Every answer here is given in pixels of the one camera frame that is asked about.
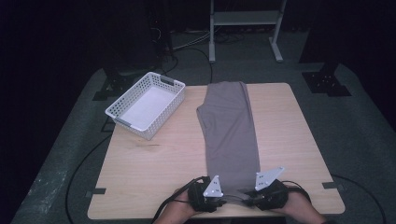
metal bracket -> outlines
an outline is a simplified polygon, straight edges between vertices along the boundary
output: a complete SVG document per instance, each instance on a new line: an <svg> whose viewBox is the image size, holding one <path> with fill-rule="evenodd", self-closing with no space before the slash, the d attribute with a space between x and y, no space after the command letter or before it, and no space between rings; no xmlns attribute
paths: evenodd
<svg viewBox="0 0 396 224"><path fill-rule="evenodd" d="M256 187L254 189L259 191L267 188L283 173L283 171L285 171L285 168L280 166L269 171L256 173Z"/></svg>
<svg viewBox="0 0 396 224"><path fill-rule="evenodd" d="M222 196L223 193L221 192L219 176L215 175L215 177L213 177L212 181L210 181L210 184L205 189L204 197L218 198Z"/></svg>

gray pants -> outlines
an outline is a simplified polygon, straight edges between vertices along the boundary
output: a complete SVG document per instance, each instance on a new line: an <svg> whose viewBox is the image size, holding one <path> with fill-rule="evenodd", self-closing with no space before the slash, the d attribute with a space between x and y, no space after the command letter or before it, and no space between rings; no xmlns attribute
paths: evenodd
<svg viewBox="0 0 396 224"><path fill-rule="evenodd" d="M247 199L241 191L254 190L260 158L246 84L209 84L197 115L205 139L208 175L219 176L224 200L239 203Z"/></svg>

black tape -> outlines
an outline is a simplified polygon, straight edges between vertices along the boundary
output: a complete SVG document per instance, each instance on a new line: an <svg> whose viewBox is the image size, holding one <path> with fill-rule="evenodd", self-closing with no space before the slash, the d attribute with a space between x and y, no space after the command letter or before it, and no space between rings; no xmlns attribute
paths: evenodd
<svg viewBox="0 0 396 224"><path fill-rule="evenodd" d="M94 189L92 191L92 194L105 194L106 193L106 189Z"/></svg>
<svg viewBox="0 0 396 224"><path fill-rule="evenodd" d="M324 189L336 189L337 185L334 182L322 183Z"/></svg>

cable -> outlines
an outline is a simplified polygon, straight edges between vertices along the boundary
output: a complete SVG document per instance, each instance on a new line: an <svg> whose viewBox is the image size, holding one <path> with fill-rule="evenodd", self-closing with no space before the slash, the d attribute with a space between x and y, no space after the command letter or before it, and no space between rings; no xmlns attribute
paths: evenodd
<svg viewBox="0 0 396 224"><path fill-rule="evenodd" d="M207 34L207 32L208 32L207 30L189 30L189 29L187 29L185 31L182 31L181 33L186 34L186 35L202 35L202 33Z"/></svg>
<svg viewBox="0 0 396 224"><path fill-rule="evenodd" d="M290 181L290 180L284 180L284 181L282 181L282 183L291 183L291 184L295 184L295 185L297 185L300 189L302 189L303 187L301 187L299 184L297 184L296 182L294 182L294 181Z"/></svg>
<svg viewBox="0 0 396 224"><path fill-rule="evenodd" d="M211 64L210 61L209 61L209 57L207 57L207 55L206 55L202 50L200 50L200 49L191 49L191 50L196 50L196 51L198 51L198 52L201 52L201 53L204 54L204 56L206 57L207 62L208 62L208 64L209 64L209 68L210 68L210 80L209 80L209 83L212 83L212 81L213 81L213 68L212 68L212 64Z"/></svg>
<svg viewBox="0 0 396 224"><path fill-rule="evenodd" d="M150 28L151 30L156 30L156 31L158 31L158 37L157 37L157 40L160 40L161 39L161 30L160 29L158 29L158 28Z"/></svg>
<svg viewBox="0 0 396 224"><path fill-rule="evenodd" d="M178 203L193 203L193 201L181 201L181 200L176 200L176 199L174 199L173 202L178 202Z"/></svg>
<svg viewBox="0 0 396 224"><path fill-rule="evenodd" d="M160 216L161 212L163 211L163 209L165 208L165 206L174 201L175 198L180 195L181 193L183 193L185 190L187 190L193 183L204 179L203 176L198 177L193 179L192 181L190 181L188 184L186 184L185 186L183 186L181 189L178 189L174 194L172 194L172 196L170 196L169 198L167 198L165 201L163 201L163 203L161 203L160 207L157 210L157 213L155 213L154 218L151 220L151 224L155 222L155 220L157 220L157 218Z"/></svg>
<svg viewBox="0 0 396 224"><path fill-rule="evenodd" d="M349 178L346 178L346 177L343 177L343 176L340 176L340 175L334 175L334 174L330 174L330 175L334 176L334 177L337 177L337 178L340 178L340 179L344 179L346 181L349 181L350 183L352 183L352 184L356 185L357 187L363 189L368 195L370 195L370 197L375 201L376 205L378 206L378 209L379 209L379 211L381 213L381 216L382 216L382 223L383 224L387 224L387 218L385 216L384 209L382 208L382 206L379 203L378 199L374 196L374 194L372 192L370 192L367 188L365 188L363 185L359 184L358 182L356 182L354 180L351 180Z"/></svg>
<svg viewBox="0 0 396 224"><path fill-rule="evenodd" d="M216 44L231 45L231 44L234 44L236 42L239 42L239 41L242 41L245 39L245 36L243 34L237 34L237 35L240 35L241 37L238 37L237 35L229 35L229 34L224 34L224 35L226 35L226 37L223 37L224 40L222 40L222 41L219 41L219 36L221 36L221 35L219 35L219 34L216 35L216 39L215 39Z"/></svg>
<svg viewBox="0 0 396 224"><path fill-rule="evenodd" d="M204 41L204 40L206 40L206 39L208 39L208 38L209 38L209 32L206 32L205 35L202 35L202 36L200 36L200 37L198 37L198 38L196 38L196 39L190 41L190 42L187 43L187 44L174 47L173 50L183 49L183 48L189 47L189 46L191 46L191 45L198 44L199 42L202 42L202 41Z"/></svg>
<svg viewBox="0 0 396 224"><path fill-rule="evenodd" d="M178 58L177 58L176 56L172 56L172 59L176 60L176 63L175 63L169 70L167 70L167 71L163 70L163 68L161 67L161 69L163 70L163 72L161 73L161 75L167 76L167 73L168 73L168 72L174 70L174 69L177 67L177 65L178 65Z"/></svg>
<svg viewBox="0 0 396 224"><path fill-rule="evenodd" d="M73 183L73 180L76 176L76 173L78 171L78 169L81 167L81 165L84 163L85 160L87 160L87 158L97 149L99 148L100 145L102 145L109 137L111 137L112 134L110 134L109 136L107 136L105 139L103 139L102 141L100 141L95 147L93 147L91 149L91 151L84 157L84 159L82 159L82 161L79 163L78 167L76 168L76 170L73 172L72 177L70 178L69 184L67 185L67 190L66 190L66 195L65 195L65 199L64 199L64 208L66 210L66 214L67 214L67 219L69 219L70 223L73 224L73 218L70 216L70 212L69 212L69 206L68 206L68 197L69 197L69 191L70 191L70 186Z"/></svg>
<svg viewBox="0 0 396 224"><path fill-rule="evenodd" d="M112 130L105 130L107 125L115 125L116 123L113 121L113 119L110 118L110 116L106 117L105 123L102 125L102 129L100 130L101 133L113 133Z"/></svg>

dark background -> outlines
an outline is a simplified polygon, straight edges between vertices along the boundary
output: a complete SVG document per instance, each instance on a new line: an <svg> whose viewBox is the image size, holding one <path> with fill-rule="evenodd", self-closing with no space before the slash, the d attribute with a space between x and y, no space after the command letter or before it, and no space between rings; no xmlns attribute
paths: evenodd
<svg viewBox="0 0 396 224"><path fill-rule="evenodd" d="M111 2L116 1L1 1L0 221L14 216L90 76L104 66L137 69L161 60L166 39L153 44L149 27L165 29L162 1ZM164 2L170 30L207 29L209 1ZM243 3L218 1L216 7L257 8L257 1ZM277 1L260 5L277 6ZM336 59L346 65L392 127L395 9L391 1L289 0L282 23L285 32L311 28L300 62Z"/></svg>

